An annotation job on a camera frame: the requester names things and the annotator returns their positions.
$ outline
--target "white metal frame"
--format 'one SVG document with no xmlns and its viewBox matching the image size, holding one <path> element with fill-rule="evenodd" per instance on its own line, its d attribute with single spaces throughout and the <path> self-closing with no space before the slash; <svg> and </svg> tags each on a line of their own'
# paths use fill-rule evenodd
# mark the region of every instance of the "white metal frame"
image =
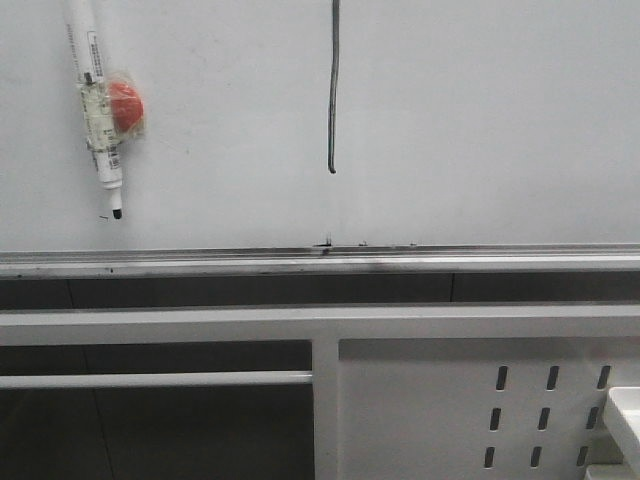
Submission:
<svg viewBox="0 0 640 480">
<path fill-rule="evenodd" d="M 360 306 L 0 315 L 3 345 L 310 340 L 318 480 L 333 480 L 338 475 L 340 340 L 576 336 L 640 337 L 640 305 Z"/>
</svg>

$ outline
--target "red eraser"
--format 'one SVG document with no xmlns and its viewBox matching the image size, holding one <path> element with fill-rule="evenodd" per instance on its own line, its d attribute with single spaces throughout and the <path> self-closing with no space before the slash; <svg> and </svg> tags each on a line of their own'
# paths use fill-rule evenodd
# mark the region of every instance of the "red eraser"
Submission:
<svg viewBox="0 0 640 480">
<path fill-rule="evenodd" d="M 115 81 L 109 84 L 109 96 L 116 128 L 121 133 L 128 133 L 140 123 L 144 115 L 140 95 L 128 83 Z"/>
</svg>

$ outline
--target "white horizontal bar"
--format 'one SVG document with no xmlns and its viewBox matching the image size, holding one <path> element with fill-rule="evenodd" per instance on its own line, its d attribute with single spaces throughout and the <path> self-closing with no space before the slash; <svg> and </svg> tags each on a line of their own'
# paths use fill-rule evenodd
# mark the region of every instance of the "white horizontal bar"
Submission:
<svg viewBox="0 0 640 480">
<path fill-rule="evenodd" d="M 0 390 L 292 385 L 312 379 L 310 371 L 12 375 L 0 377 Z"/>
</svg>

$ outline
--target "whiteboard marker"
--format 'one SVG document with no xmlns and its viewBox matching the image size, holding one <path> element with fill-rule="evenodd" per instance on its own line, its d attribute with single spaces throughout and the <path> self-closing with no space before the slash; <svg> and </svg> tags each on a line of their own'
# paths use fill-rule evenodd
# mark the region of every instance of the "whiteboard marker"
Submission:
<svg viewBox="0 0 640 480">
<path fill-rule="evenodd" d="M 122 217 L 122 167 L 91 0 L 63 1 L 76 83 L 82 98 L 87 148 L 100 182 L 109 193 L 113 216 L 119 219 Z"/>
</svg>

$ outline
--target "dark gap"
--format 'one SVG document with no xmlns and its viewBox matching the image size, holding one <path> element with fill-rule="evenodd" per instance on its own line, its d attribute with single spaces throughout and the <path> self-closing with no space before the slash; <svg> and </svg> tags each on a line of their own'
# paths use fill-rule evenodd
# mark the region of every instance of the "dark gap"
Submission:
<svg viewBox="0 0 640 480">
<path fill-rule="evenodd" d="M 589 418 L 587 419 L 587 430 L 593 430 L 596 426 L 596 421 L 598 420 L 598 412 L 600 409 L 598 407 L 593 407 L 589 411 Z"/>
<path fill-rule="evenodd" d="M 452 273 L 451 274 L 451 295 L 449 295 L 449 302 L 453 302 L 453 299 L 455 298 L 455 292 L 456 292 L 456 274 Z"/>
<path fill-rule="evenodd" d="M 90 391 L 25 394 L 3 423 L 3 479 L 313 479 L 311 385 L 100 389 L 102 425 Z"/>
<path fill-rule="evenodd" d="M 538 468 L 540 465 L 540 455 L 542 455 L 542 447 L 534 447 L 531 452 L 531 468 Z"/>
<path fill-rule="evenodd" d="M 600 378 L 598 379 L 598 390 L 604 390 L 609 381 L 609 374 L 611 373 L 611 366 L 605 365 L 600 370 Z"/>
<path fill-rule="evenodd" d="M 0 348 L 0 375 L 311 370 L 311 342 L 47 345 Z"/>
<path fill-rule="evenodd" d="M 489 430 L 495 432 L 500 427 L 500 414 L 502 413 L 501 408 L 494 408 L 491 412 L 491 423 L 489 425 Z"/>
<path fill-rule="evenodd" d="M 556 384 L 558 383 L 558 373 L 560 372 L 560 367 L 554 365 L 549 369 L 549 378 L 547 379 L 547 390 L 555 390 Z"/>
<path fill-rule="evenodd" d="M 71 308 L 76 308 L 76 303 L 73 300 L 73 289 L 71 288 L 71 282 L 69 280 L 65 280 L 65 284 L 67 286 L 67 294 L 69 295 L 69 302 L 71 303 Z"/>
<path fill-rule="evenodd" d="M 580 453 L 578 453 L 578 461 L 576 465 L 578 467 L 583 467 L 585 463 L 587 463 L 587 454 L 589 453 L 589 447 L 581 447 Z"/>
<path fill-rule="evenodd" d="M 0 310 L 72 308 L 67 280 L 0 280 Z"/>
<path fill-rule="evenodd" d="M 546 430 L 547 424 L 549 423 L 549 414 L 551 413 L 551 409 L 549 407 L 545 407 L 540 410 L 540 420 L 538 420 L 538 430 Z"/>
<path fill-rule="evenodd" d="M 507 385 L 507 373 L 509 367 L 503 366 L 498 369 L 498 381 L 496 382 L 496 390 L 503 391 Z"/>
<path fill-rule="evenodd" d="M 493 467 L 493 457 L 495 453 L 496 453 L 496 447 L 487 447 L 487 450 L 484 453 L 484 468 Z"/>
<path fill-rule="evenodd" d="M 448 303 L 450 274 L 70 280 L 75 308 Z"/>
<path fill-rule="evenodd" d="M 89 370 L 89 360 L 87 359 L 87 351 L 85 350 L 84 346 L 80 348 L 82 349 L 82 358 L 84 362 L 84 367 L 86 369 L 86 373 L 88 374 L 90 370 Z M 111 473 L 111 479 L 115 480 L 116 474 L 113 469 L 113 460 L 111 456 L 111 450 L 109 450 L 109 442 L 107 441 L 107 435 L 104 427 L 104 419 L 102 418 L 102 412 L 100 411 L 100 406 L 98 405 L 98 396 L 96 395 L 95 388 L 91 389 L 91 397 L 93 398 L 93 405 L 96 408 L 96 416 L 98 417 L 100 435 L 102 436 L 102 444 L 104 445 L 104 451 L 107 457 L 107 464 L 109 465 L 109 472 Z"/>
<path fill-rule="evenodd" d="M 460 272 L 456 302 L 636 302 L 636 272 Z"/>
</svg>

